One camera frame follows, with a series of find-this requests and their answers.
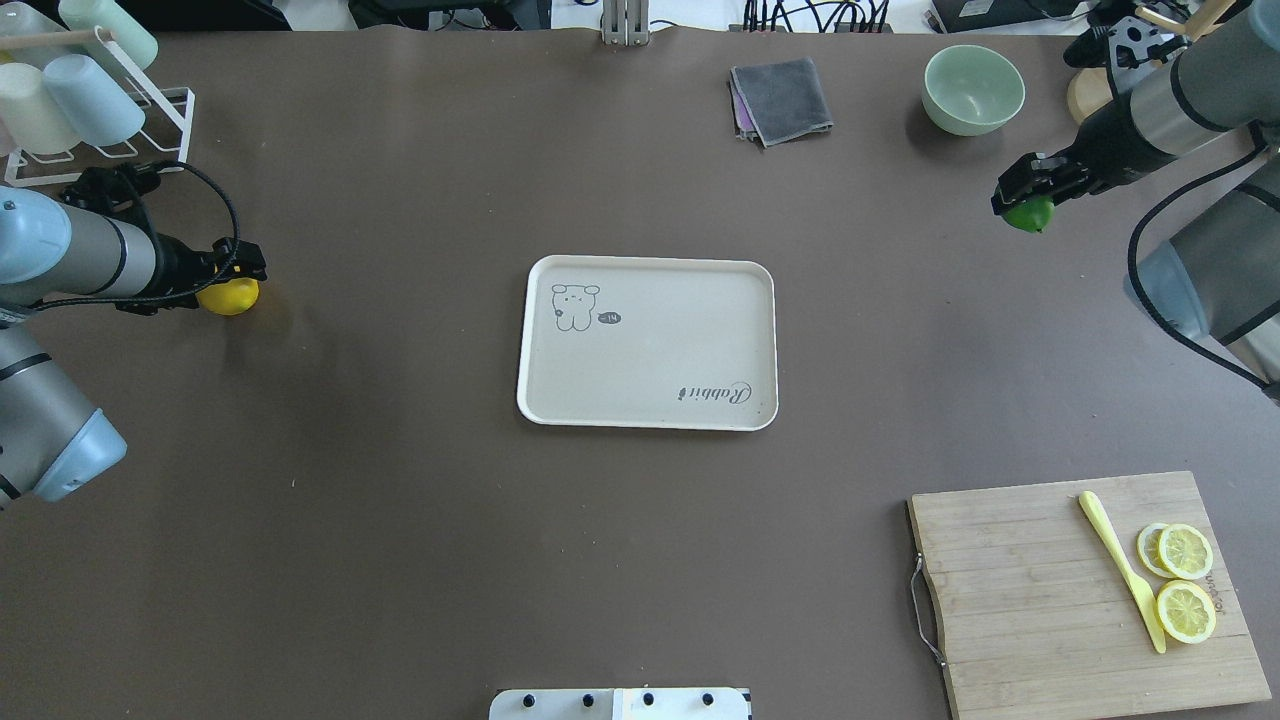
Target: folded towel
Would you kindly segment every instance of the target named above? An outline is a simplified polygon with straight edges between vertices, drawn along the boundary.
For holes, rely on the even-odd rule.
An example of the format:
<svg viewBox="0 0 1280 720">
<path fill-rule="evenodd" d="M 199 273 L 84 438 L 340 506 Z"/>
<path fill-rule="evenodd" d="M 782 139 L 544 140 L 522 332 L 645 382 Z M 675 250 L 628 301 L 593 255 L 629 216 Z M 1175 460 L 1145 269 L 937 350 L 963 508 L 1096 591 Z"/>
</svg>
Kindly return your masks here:
<svg viewBox="0 0 1280 720">
<path fill-rule="evenodd" d="M 827 132 L 835 124 L 813 58 L 735 67 L 730 79 L 735 110 L 741 102 L 750 120 L 736 120 L 739 137 L 759 137 L 769 147 L 812 132 Z"/>
</svg>

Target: yellow lemon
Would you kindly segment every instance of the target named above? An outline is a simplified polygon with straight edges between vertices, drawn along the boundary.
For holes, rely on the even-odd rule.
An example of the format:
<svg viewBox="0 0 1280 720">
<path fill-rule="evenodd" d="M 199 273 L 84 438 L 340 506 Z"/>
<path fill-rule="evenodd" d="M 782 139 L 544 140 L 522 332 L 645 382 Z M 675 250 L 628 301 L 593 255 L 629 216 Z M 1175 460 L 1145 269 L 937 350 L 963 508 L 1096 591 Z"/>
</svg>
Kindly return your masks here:
<svg viewBox="0 0 1280 720">
<path fill-rule="evenodd" d="M 1152 523 L 1138 533 L 1138 560 L 1156 575 L 1172 579 L 1174 574 L 1160 561 L 1160 530 L 1167 527 L 1165 523 Z"/>
<path fill-rule="evenodd" d="M 1175 523 L 1160 532 L 1156 553 L 1161 565 L 1184 580 L 1197 580 L 1213 568 L 1208 538 L 1190 525 Z"/>
<path fill-rule="evenodd" d="M 1156 615 L 1175 641 L 1196 644 L 1213 634 L 1217 615 L 1208 593 L 1196 583 L 1170 580 L 1156 596 Z"/>
<path fill-rule="evenodd" d="M 200 306 L 219 315 L 239 315 L 257 302 L 257 281 L 236 278 L 196 293 Z"/>
</svg>

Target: wooden cutting board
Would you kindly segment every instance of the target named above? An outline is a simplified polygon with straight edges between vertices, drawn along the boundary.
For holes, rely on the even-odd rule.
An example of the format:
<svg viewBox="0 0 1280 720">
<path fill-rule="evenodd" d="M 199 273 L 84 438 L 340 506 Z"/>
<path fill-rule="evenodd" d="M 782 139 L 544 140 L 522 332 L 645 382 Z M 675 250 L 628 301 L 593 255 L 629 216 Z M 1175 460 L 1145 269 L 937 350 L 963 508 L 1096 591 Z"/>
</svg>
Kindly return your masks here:
<svg viewBox="0 0 1280 720">
<path fill-rule="evenodd" d="M 1098 493 L 1129 561 L 1149 523 L 1187 523 L 1213 544 L 1198 580 L 1217 629 L 1157 655 L 1080 510 Z M 1190 473 L 916 495 L 915 546 L 933 596 L 955 720 L 1119 717 L 1271 700 L 1253 639 Z"/>
</svg>

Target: cartoon dog drawing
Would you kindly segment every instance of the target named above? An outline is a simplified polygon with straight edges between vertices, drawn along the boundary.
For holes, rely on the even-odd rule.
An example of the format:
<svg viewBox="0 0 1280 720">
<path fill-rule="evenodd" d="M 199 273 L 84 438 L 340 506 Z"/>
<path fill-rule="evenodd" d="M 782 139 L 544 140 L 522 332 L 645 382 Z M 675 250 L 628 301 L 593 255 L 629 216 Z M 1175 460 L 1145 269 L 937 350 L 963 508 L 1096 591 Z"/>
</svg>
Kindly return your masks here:
<svg viewBox="0 0 1280 720">
<path fill-rule="evenodd" d="M 599 292 L 600 286 L 596 284 L 553 284 L 556 327 L 561 332 L 582 332 L 591 327 L 591 310 L 595 309 L 595 296 Z"/>
</svg>

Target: light blue arm cap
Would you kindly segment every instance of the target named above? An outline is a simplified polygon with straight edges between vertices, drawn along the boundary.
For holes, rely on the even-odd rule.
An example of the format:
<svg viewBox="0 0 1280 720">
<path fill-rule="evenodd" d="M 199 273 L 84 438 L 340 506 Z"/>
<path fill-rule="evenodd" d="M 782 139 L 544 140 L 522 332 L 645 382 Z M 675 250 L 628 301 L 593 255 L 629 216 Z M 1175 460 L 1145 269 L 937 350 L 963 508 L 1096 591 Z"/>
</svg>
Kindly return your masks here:
<svg viewBox="0 0 1280 720">
<path fill-rule="evenodd" d="M 72 220 L 61 205 L 38 192 L 0 187 L 0 284 L 47 273 L 70 243 Z"/>
<path fill-rule="evenodd" d="M 1167 241 L 1161 242 L 1151 255 L 1138 263 L 1138 279 L 1142 281 L 1151 304 L 1179 333 L 1188 340 L 1208 336 L 1210 324 L 1204 316 L 1204 306 L 1201 305 L 1199 293 L 1196 292 L 1196 286 L 1187 274 L 1187 266 L 1183 265 L 1183 259 L 1178 256 L 1172 245 Z M 1124 291 L 1134 305 L 1142 307 L 1128 275 L 1124 279 Z"/>
<path fill-rule="evenodd" d="M 124 438 L 115 432 L 102 410 L 97 409 L 67 443 L 32 492 L 49 502 L 56 502 L 119 462 L 127 448 Z"/>
</svg>

